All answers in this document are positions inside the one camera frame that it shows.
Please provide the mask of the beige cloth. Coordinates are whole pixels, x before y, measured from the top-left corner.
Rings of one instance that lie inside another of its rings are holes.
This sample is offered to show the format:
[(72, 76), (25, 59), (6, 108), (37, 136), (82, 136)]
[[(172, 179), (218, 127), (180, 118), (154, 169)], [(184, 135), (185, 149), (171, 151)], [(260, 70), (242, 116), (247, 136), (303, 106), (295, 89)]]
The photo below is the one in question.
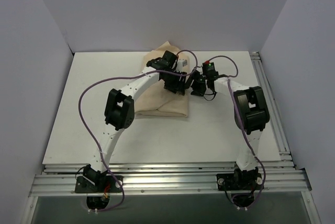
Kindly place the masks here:
[[(147, 53), (142, 60), (140, 71), (149, 60), (162, 57), (165, 51), (174, 54), (180, 49), (168, 41)], [(135, 102), (135, 113), (143, 116), (188, 117), (188, 95), (174, 94), (164, 89), (163, 80), (151, 85)]]

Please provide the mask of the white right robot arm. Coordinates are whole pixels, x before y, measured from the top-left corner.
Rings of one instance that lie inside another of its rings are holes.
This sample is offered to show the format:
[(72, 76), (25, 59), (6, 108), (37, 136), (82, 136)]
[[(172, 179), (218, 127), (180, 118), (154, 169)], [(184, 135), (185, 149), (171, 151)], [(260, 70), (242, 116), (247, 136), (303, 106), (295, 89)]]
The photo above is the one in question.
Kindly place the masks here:
[(234, 120), (241, 130), (244, 143), (241, 145), (232, 176), (235, 187), (246, 188), (251, 180), (260, 180), (258, 175), (258, 150), (260, 137), (270, 114), (263, 89), (246, 86), (233, 81), (228, 75), (220, 75), (214, 63), (203, 63), (202, 72), (195, 71), (186, 81), (186, 88), (192, 88), (192, 95), (204, 96), (207, 89), (214, 95), (230, 96), (233, 103)]

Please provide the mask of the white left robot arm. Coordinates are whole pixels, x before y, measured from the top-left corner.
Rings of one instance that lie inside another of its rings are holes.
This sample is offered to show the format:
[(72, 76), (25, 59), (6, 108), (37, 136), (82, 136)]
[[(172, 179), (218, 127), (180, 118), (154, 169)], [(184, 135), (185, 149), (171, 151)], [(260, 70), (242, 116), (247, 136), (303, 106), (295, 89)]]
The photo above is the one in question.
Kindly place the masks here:
[[(164, 85), (171, 92), (185, 94), (185, 79), (189, 76), (183, 71), (188, 65), (188, 61), (180, 59), (177, 54), (165, 51), (163, 56), (149, 60), (141, 73), (137, 76), (111, 77), (100, 80), (88, 88), (80, 95), (78, 101), (79, 117), (97, 145), (98, 154), (94, 156), (95, 163), (84, 166), (83, 178), (87, 180), (87, 187), (93, 192), (100, 192), (108, 183), (108, 178), (118, 180), (109, 169), (107, 162), (110, 160), (115, 146), (125, 129), (129, 128), (135, 119), (136, 100), (152, 85), (163, 81)], [(111, 89), (107, 96), (104, 110), (104, 122), (112, 126), (111, 135), (99, 142), (87, 125), (82, 113), (82, 101), (84, 95), (93, 87), (114, 80), (130, 80), (131, 82), (121, 89)]]

